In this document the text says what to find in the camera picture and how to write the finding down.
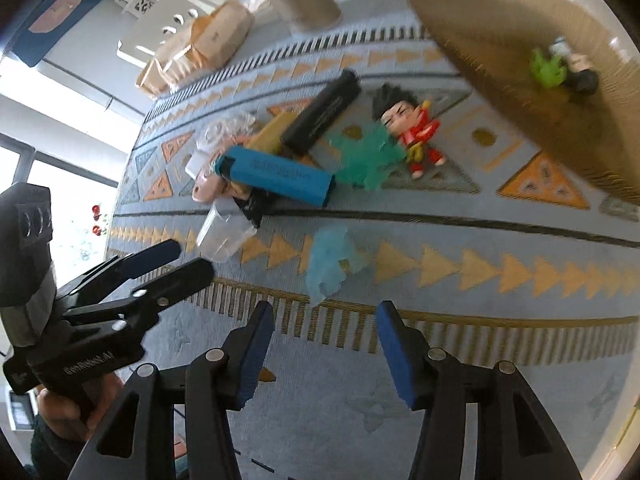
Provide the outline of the person's left hand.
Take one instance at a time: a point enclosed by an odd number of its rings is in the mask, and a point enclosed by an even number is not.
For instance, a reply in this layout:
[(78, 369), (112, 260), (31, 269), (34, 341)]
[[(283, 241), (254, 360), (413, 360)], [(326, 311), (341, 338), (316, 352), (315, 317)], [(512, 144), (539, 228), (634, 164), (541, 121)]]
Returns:
[(80, 407), (73, 400), (43, 386), (37, 388), (39, 415), (58, 437), (81, 442), (89, 440), (124, 383), (117, 374), (111, 373), (90, 382), (90, 386), (96, 393), (96, 400), (86, 420), (82, 420)]

